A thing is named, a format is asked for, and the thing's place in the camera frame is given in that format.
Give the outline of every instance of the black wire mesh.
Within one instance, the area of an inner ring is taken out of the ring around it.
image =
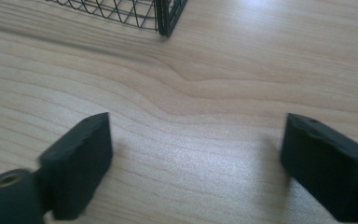
[[[186,0],[47,0],[169,36]]]

